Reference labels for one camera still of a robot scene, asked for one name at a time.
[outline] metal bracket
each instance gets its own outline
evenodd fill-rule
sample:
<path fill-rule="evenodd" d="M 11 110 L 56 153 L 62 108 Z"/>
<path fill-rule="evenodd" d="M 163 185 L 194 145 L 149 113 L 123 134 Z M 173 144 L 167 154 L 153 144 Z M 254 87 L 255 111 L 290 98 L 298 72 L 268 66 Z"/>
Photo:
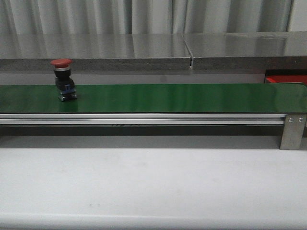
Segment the metal bracket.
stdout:
<path fill-rule="evenodd" d="M 288 114 L 285 116 L 281 150 L 298 150 L 306 124 L 306 114 Z"/>

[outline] emergency stop button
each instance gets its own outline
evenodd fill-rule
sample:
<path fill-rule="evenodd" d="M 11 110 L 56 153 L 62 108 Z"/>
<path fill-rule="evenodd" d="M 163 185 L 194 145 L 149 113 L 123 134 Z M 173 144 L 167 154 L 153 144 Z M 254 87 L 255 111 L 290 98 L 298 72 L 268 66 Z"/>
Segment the emergency stop button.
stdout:
<path fill-rule="evenodd" d="M 56 69 L 66 68 L 70 63 L 72 63 L 72 60 L 67 58 L 55 59 L 50 62 Z"/>

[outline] red object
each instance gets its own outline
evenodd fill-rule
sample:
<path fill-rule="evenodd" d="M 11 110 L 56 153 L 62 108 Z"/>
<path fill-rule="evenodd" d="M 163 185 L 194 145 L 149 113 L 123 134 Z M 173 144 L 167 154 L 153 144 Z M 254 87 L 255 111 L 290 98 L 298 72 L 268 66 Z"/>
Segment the red object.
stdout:
<path fill-rule="evenodd" d="M 50 62 L 51 65 L 53 65 L 55 68 L 66 68 L 69 66 L 69 64 L 72 63 L 72 60 L 67 58 L 62 59 L 55 59 Z"/>
<path fill-rule="evenodd" d="M 273 75 L 268 76 L 266 80 L 269 83 L 297 83 L 307 84 L 307 75 Z"/>

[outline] aluminum conveyor frame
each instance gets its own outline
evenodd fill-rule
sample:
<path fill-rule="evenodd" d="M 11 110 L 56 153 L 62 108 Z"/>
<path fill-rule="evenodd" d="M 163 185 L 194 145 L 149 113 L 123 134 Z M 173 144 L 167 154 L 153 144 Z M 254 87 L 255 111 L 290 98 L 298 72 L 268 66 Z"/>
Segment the aluminum conveyor frame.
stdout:
<path fill-rule="evenodd" d="M 298 150 L 306 114 L 88 113 L 0 114 L 0 125 L 284 125 L 281 150 Z"/>

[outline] conveyor belt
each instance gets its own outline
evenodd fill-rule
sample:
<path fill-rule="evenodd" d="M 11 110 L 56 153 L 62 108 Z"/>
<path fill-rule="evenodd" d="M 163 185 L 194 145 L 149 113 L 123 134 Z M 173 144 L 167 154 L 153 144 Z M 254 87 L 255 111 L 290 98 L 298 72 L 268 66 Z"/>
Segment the conveyor belt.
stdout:
<path fill-rule="evenodd" d="M 0 86 L 0 125 L 284 125 L 299 148 L 303 84 L 78 85 L 61 102 L 53 85 Z"/>

